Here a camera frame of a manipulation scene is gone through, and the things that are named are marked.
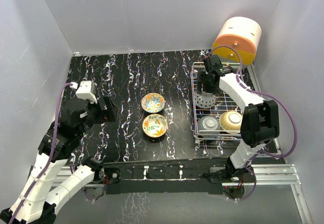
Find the marble surface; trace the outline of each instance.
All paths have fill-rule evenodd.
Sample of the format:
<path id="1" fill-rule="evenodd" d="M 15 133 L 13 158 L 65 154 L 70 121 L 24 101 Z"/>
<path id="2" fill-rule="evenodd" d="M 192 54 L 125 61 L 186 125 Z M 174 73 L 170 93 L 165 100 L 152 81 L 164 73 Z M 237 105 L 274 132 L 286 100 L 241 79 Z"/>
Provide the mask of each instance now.
<path id="1" fill-rule="evenodd" d="M 73 57 L 67 81 L 94 81 L 98 85 L 96 96 L 111 96 L 119 112 L 116 123 L 95 125 L 87 133 L 71 161 L 79 164 L 88 156 L 115 162 L 231 155 L 238 142 L 217 141 L 209 148 L 195 144 L 193 136 L 191 65 L 207 54 L 208 50 L 195 50 Z M 248 71 L 243 74 L 252 86 Z M 161 114 L 169 128 L 158 139 L 147 137 L 142 129 L 148 113 L 141 108 L 141 99 L 152 92 L 166 100 Z M 63 104 L 74 95 L 75 91 L 67 89 Z"/>

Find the gray wall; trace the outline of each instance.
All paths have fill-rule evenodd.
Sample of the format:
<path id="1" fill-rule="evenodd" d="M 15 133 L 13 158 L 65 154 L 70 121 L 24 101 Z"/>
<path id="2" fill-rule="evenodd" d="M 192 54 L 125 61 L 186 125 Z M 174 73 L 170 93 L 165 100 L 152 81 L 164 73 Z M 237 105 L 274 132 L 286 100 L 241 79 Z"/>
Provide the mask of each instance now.
<path id="1" fill-rule="evenodd" d="M 281 98 L 299 130 L 294 163 L 314 223 L 323 223 L 324 198 L 324 0 L 281 0 L 263 34 L 256 57 L 263 91 Z M 280 145 L 291 147 L 292 127 L 280 115 Z"/>
<path id="2" fill-rule="evenodd" d="M 25 185 L 71 56 L 44 0 L 0 0 L 0 210 Z"/>
<path id="3" fill-rule="evenodd" d="M 223 23 L 265 27 L 279 0 L 45 0 L 74 52 L 108 54 L 210 48 Z"/>

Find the purple cable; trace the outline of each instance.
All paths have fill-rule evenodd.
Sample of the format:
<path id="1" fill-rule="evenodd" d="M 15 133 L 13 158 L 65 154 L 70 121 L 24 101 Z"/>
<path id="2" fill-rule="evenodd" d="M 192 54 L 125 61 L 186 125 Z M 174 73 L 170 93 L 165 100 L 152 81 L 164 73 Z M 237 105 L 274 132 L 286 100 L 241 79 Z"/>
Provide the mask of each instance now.
<path id="1" fill-rule="evenodd" d="M 72 163 L 70 164 L 70 170 L 71 170 L 71 173 L 75 172 L 75 168 Z M 89 195 L 84 189 L 81 189 L 81 191 L 85 194 L 85 196 L 88 200 L 91 200 L 93 202 L 95 201 L 95 199 L 91 195 Z"/>
<path id="2" fill-rule="evenodd" d="M 54 122 L 54 133 L 53 133 L 53 140 L 52 140 L 52 146 L 51 146 L 51 152 L 50 152 L 50 156 L 49 156 L 49 159 L 45 165 L 45 167 L 43 168 L 43 170 L 39 173 L 39 175 L 36 177 L 36 178 L 40 178 L 45 172 L 46 170 L 48 169 L 51 161 L 52 161 L 52 158 L 53 158 L 53 155 L 54 155 L 54 149 L 55 149 L 55 142 L 56 142 L 56 136 L 57 136 L 57 128 L 58 128 L 58 123 L 59 123 L 59 114 L 60 114 L 60 106 L 61 106 L 61 96 L 64 92 L 64 89 L 67 87 L 67 86 L 72 86 L 72 83 L 66 83 L 62 89 L 61 89 L 61 92 L 60 92 L 60 96 L 59 98 L 57 99 L 56 101 L 56 111 L 55 111 L 55 122 Z M 29 195 L 29 193 L 31 192 L 32 188 L 35 186 L 36 184 L 36 181 L 34 180 L 31 185 L 29 186 L 29 188 L 27 189 L 25 195 L 24 195 L 24 198 L 27 198 L 27 196 Z M 21 200 L 20 203 L 18 204 L 17 206 L 17 209 L 15 210 L 15 212 L 12 214 L 12 217 L 9 221 L 9 224 L 12 224 L 12 222 L 14 221 L 15 217 L 17 216 L 19 210 L 21 209 L 21 207 L 23 206 L 24 204 L 24 201 L 25 200 Z"/>
<path id="3" fill-rule="evenodd" d="M 268 155 L 268 156 L 275 157 L 275 158 L 284 158 L 284 157 L 289 156 L 289 155 L 294 151 L 294 149 L 296 148 L 296 145 L 297 145 L 297 139 L 298 139 L 297 126 L 296 126 L 296 122 L 295 122 L 293 116 L 291 115 L 289 109 L 288 109 L 288 108 L 287 108 L 287 107 L 282 103 L 281 100 L 277 99 L 276 97 L 274 97 L 274 96 L 272 96 L 272 95 L 269 95 L 269 94 L 266 94 L 266 93 L 262 93 L 262 92 L 257 92 L 257 91 L 251 90 L 251 89 L 247 88 L 246 86 L 244 86 L 244 85 L 241 83 L 241 81 L 240 81 L 240 79 L 239 79 L 239 75 L 241 75 L 242 67 L 243 67 L 243 63 L 242 63 L 242 59 L 241 59 L 239 53 L 238 53 L 234 48 L 232 48 L 232 47 L 230 47 L 230 46 L 226 46 L 226 45 L 217 46 L 217 47 L 215 47 L 214 49 L 212 49 L 212 50 L 209 52 L 208 56 L 210 56 L 210 55 L 211 55 L 211 54 L 212 54 L 216 49 L 221 48 L 221 47 L 225 47 L 225 48 L 229 48 L 229 49 L 231 49 L 232 51 L 235 52 L 235 54 L 236 54 L 237 57 L 238 57 L 238 60 L 239 60 L 239 68 L 238 68 L 238 70 L 236 71 L 236 81 L 238 82 L 238 84 L 239 84 L 241 87 L 243 87 L 244 89 L 246 89 L 246 90 L 247 90 L 248 92 L 250 92 L 250 93 L 254 93 L 254 94 L 258 94 L 258 95 L 263 95 L 263 96 L 267 96 L 267 97 L 272 98 L 272 99 L 274 99 L 275 101 L 277 101 L 277 102 L 282 106 L 282 108 L 286 111 L 286 113 L 288 114 L 288 117 L 289 117 L 289 119 L 290 119 L 290 121 L 291 121 L 291 123 L 292 123 L 292 125 L 293 125 L 293 130 L 294 130 L 294 141 L 293 141 L 293 145 L 292 145 L 292 147 L 290 148 L 290 150 L 289 150 L 287 153 L 285 153 L 285 154 L 283 154 L 283 155 L 277 155 L 277 154 L 269 153 L 269 152 L 264 151 L 264 150 L 260 150 L 256 155 L 254 155 L 252 158 L 249 159 L 249 161 L 246 162 L 246 164 L 245 164 L 245 169 L 246 169 L 246 170 L 247 170 L 247 171 L 248 171 L 248 172 L 253 176 L 253 178 L 254 178 L 254 185 L 253 185 L 252 190 L 249 192 L 249 194 L 246 195 L 246 196 L 244 196 L 243 198 L 241 198 L 241 200 L 245 200 L 245 199 L 247 199 L 248 197 L 250 197 L 250 196 L 253 194 L 253 192 L 254 192 L 254 190 L 255 190 L 255 188 L 256 188 L 256 186 L 257 186 L 257 177 L 255 176 L 255 174 L 254 174 L 253 171 L 251 171 L 250 169 L 248 169 L 249 162 L 251 162 L 252 160 L 254 160 L 254 159 L 257 157 L 257 155 L 258 155 L 259 153 L 264 153 L 264 154 L 266 154 L 266 155 Z"/>

